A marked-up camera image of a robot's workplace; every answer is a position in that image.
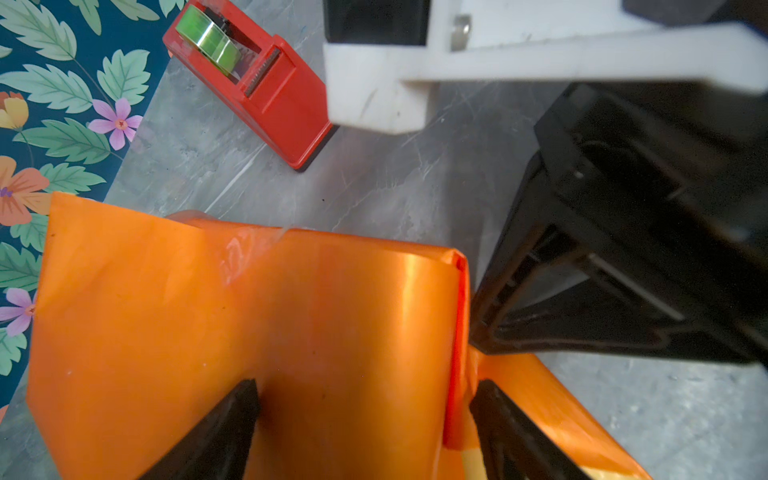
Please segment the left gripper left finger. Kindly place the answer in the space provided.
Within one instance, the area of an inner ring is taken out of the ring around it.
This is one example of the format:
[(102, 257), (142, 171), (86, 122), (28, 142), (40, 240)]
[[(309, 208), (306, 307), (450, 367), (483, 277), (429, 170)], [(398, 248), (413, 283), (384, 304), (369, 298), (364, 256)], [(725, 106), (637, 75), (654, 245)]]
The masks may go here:
[(243, 479), (260, 411), (256, 381), (239, 382), (142, 478)]

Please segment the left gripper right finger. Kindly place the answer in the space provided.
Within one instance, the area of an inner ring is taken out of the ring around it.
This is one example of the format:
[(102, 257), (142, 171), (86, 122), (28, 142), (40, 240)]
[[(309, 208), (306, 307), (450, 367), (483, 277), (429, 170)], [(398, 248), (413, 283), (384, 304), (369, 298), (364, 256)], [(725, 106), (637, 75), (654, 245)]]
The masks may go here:
[(470, 412), (489, 479), (589, 480), (493, 381), (480, 381)]

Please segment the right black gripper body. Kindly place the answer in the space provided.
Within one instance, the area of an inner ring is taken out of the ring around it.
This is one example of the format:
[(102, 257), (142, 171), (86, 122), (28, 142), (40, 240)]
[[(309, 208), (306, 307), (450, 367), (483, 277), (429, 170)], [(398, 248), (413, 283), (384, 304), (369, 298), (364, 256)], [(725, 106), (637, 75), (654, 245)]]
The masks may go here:
[(573, 83), (535, 127), (555, 193), (767, 360), (767, 100)]

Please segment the yellow orange wrapping paper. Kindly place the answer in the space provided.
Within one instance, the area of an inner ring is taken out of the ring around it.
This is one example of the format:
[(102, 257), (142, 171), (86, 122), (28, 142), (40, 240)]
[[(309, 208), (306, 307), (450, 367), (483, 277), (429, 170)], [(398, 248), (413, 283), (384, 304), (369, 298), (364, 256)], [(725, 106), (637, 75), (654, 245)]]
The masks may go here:
[(254, 380), (249, 479), (477, 479), (495, 381), (595, 478), (645, 470), (532, 354), (468, 341), (458, 250), (52, 197), (27, 402), (65, 479), (136, 479)]

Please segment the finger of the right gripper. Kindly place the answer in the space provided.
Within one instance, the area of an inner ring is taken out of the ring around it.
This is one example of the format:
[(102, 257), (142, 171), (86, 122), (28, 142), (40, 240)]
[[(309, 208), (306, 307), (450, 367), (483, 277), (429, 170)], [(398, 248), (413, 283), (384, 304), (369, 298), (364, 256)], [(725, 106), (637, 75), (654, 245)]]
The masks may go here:
[(529, 161), (472, 304), (487, 355), (570, 351), (749, 364), (756, 347), (555, 193)]

